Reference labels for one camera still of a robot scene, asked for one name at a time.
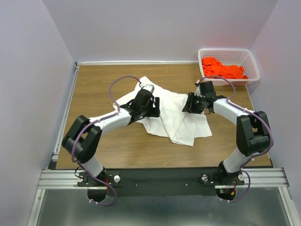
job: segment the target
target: crumpled white fabric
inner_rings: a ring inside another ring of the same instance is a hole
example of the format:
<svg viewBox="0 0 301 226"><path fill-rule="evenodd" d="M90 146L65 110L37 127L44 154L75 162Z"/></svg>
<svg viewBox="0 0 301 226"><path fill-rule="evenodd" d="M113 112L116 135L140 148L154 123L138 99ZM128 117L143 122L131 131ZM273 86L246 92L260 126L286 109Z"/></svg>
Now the crumpled white fabric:
<svg viewBox="0 0 301 226"><path fill-rule="evenodd" d="M154 85L154 97L160 98L160 117L144 118L137 122L142 123L147 133L160 137L169 137L171 142L181 145L193 146L195 137L212 136L207 118L204 114L190 114L182 112L186 101L186 94L170 92L151 82L147 77L140 81L144 85ZM117 100L119 105L126 104L134 99L141 88L139 83L134 91Z"/></svg>

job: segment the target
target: gray floor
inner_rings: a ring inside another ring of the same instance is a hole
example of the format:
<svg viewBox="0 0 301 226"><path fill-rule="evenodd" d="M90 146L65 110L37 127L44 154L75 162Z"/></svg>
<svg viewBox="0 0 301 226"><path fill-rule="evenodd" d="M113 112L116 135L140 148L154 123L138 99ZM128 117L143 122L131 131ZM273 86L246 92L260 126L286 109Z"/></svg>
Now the gray floor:
<svg viewBox="0 0 301 226"><path fill-rule="evenodd" d="M277 188L251 188L236 203L217 197L120 197L101 207L86 190L47 190L39 226L288 226Z"/></svg>

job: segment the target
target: red cloth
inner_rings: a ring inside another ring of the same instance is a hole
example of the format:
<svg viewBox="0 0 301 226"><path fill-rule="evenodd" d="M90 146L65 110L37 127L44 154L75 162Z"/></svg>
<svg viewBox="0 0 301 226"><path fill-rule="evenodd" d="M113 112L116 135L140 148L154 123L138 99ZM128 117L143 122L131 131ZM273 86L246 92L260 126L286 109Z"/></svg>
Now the red cloth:
<svg viewBox="0 0 301 226"><path fill-rule="evenodd" d="M205 76L218 75L226 79L248 79L248 76L244 75L242 66L225 66L214 57L205 57L202 59L202 65Z"/></svg>

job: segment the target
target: laundry basket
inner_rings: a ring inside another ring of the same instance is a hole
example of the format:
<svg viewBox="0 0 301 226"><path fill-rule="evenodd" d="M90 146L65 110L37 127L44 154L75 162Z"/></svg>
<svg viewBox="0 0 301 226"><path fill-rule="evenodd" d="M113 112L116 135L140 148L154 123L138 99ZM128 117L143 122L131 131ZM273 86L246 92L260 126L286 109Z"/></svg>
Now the laundry basket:
<svg viewBox="0 0 301 226"><path fill-rule="evenodd" d="M214 57L223 65L243 66L244 75L249 79L228 79L234 86L245 86L253 81L260 79L259 70L252 53L242 48L201 48L198 51L198 63L202 77L205 77L202 65L202 59L205 57ZM212 81L215 86L228 86L229 84L222 79L204 79Z"/></svg>

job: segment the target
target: wooden table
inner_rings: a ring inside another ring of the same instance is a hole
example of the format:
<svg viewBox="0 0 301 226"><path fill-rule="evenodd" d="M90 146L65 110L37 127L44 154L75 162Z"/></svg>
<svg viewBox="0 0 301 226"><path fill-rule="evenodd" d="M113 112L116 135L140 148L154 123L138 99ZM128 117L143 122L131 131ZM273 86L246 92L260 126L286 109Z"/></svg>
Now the wooden table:
<svg viewBox="0 0 301 226"><path fill-rule="evenodd" d="M147 76L157 85L176 93L195 91L194 83L201 77L197 64L191 65L98 65L81 66L76 81L65 133L79 115L95 117L113 111L108 90L117 78ZM136 80L126 78L112 88L118 99L132 91ZM246 87L236 87L232 101L252 109ZM215 87L217 95L230 96L231 87ZM217 114L207 120L211 137L196 138L194 146L173 144L169 138L147 134L144 126L133 123L101 137L96 155L107 168L210 167L226 159L236 147L236 126ZM270 166L268 155L256 158L252 166ZM70 154L61 148L57 169L75 169Z"/></svg>

